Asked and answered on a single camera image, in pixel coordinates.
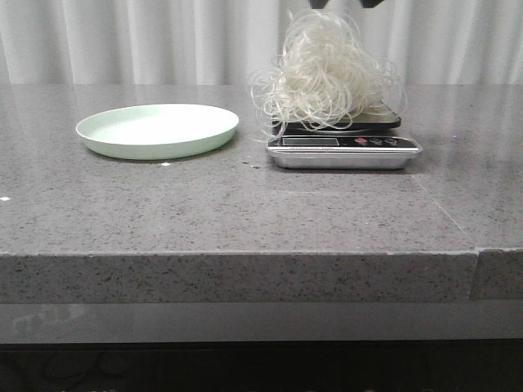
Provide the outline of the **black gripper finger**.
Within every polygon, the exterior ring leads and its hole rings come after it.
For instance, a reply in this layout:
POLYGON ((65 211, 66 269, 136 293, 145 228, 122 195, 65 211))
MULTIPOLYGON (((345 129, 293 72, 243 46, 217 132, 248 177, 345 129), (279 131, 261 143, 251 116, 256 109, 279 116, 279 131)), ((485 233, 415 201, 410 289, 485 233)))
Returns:
POLYGON ((309 0, 311 9, 324 9, 328 4, 329 0, 309 0))
POLYGON ((364 9, 372 9, 381 4, 384 0, 360 0, 360 4, 364 9))

